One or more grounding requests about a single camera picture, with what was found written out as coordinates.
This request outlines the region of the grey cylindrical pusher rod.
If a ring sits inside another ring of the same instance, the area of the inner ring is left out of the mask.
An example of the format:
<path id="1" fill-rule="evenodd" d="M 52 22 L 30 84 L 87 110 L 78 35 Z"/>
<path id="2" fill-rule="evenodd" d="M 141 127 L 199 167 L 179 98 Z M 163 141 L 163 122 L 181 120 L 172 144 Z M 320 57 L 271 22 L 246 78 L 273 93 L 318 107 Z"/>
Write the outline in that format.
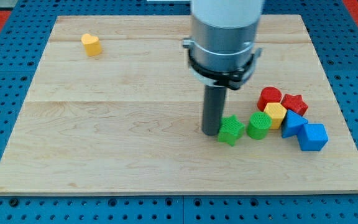
<path id="1" fill-rule="evenodd" d="M 218 134 L 226 100 L 226 88 L 204 86 L 201 130 L 207 136 Z"/>

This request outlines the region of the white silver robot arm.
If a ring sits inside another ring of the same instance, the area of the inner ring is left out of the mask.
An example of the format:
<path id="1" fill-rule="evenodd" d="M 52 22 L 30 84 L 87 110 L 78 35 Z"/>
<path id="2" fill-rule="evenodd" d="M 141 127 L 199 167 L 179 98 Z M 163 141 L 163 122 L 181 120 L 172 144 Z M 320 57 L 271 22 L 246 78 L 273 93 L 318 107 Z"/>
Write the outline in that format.
<path id="1" fill-rule="evenodd" d="M 252 76 L 262 52 L 255 36 L 264 0 L 192 0 L 191 32 L 183 39 L 191 73 L 204 85 L 201 130 L 221 127 L 227 90 L 239 90 Z"/>

